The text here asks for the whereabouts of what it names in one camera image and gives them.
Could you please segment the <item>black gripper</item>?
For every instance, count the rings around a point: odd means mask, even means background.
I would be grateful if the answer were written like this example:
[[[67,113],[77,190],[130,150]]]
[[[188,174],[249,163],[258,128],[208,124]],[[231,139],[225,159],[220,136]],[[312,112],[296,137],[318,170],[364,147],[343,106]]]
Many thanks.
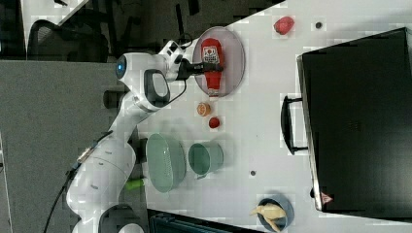
[[[183,58],[180,62],[177,81],[186,81],[192,75],[202,74],[203,72],[222,72],[223,67],[220,64],[213,63],[190,63],[187,59]]]

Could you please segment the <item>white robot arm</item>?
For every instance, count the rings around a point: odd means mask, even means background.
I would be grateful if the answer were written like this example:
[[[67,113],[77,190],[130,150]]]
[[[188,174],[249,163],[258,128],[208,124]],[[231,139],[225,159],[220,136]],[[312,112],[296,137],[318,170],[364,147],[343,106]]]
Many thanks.
[[[145,233],[132,208],[119,202],[136,162],[129,139],[140,122],[173,101],[169,83],[224,69],[220,54],[192,63],[185,53],[170,41],[157,54],[127,52],[119,57],[116,77],[128,91],[118,115],[69,173],[66,203],[80,217],[71,233]]]

